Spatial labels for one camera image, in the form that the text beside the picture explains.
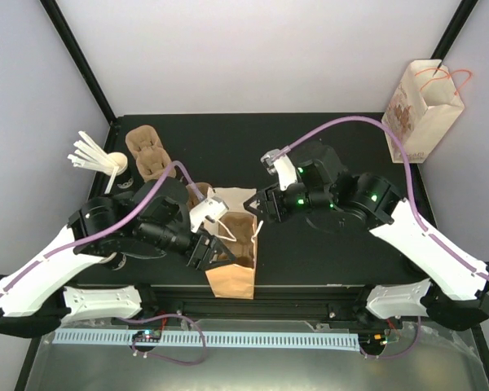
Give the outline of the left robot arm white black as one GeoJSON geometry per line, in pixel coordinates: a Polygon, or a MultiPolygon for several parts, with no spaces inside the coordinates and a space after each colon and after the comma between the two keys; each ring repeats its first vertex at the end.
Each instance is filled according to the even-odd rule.
{"type": "Polygon", "coordinates": [[[34,338],[67,323],[103,318],[153,323],[159,306],[145,283],[73,288],[69,282],[91,266],[119,269],[124,257],[175,253],[203,271],[234,263],[231,250],[202,226],[227,211],[225,202],[214,197],[189,209],[188,200],[186,186],[173,178],[88,200],[36,257],[0,275],[0,334],[34,338]]]}

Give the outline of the brown paper bag white handles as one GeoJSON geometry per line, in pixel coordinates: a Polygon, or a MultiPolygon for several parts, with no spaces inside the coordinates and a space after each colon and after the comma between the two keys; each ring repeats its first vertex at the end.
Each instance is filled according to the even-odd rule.
{"type": "Polygon", "coordinates": [[[235,256],[229,265],[207,270],[205,275],[217,298],[252,300],[258,257],[258,232],[262,222],[245,210],[244,202],[256,195],[255,189],[239,187],[215,187],[208,196],[222,199],[229,210],[218,222],[207,222],[205,227],[218,235],[235,256]]]}

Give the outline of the brown pulp cup carrier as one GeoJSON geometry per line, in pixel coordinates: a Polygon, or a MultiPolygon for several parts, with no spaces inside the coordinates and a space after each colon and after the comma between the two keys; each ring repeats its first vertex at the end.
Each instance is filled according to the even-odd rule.
{"type": "Polygon", "coordinates": [[[236,256],[238,266],[255,267],[255,228],[256,218],[249,213],[229,212],[218,221],[218,236],[236,256]]]}
{"type": "Polygon", "coordinates": [[[196,182],[194,184],[187,184],[186,188],[188,192],[187,208],[192,210],[201,200],[207,197],[211,185],[207,182],[196,182]]]}

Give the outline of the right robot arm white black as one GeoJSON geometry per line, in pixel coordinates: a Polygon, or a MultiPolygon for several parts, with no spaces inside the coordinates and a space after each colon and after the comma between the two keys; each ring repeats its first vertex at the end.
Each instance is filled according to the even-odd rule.
{"type": "Polygon", "coordinates": [[[311,142],[289,156],[279,150],[261,159],[277,183],[257,191],[244,209],[268,222],[296,213],[326,212],[399,250],[426,277],[416,283],[369,288],[354,308],[358,325],[382,319],[428,317],[455,331],[489,319],[489,261],[480,261],[414,214],[412,203],[387,179],[353,175],[335,150],[311,142]]]}

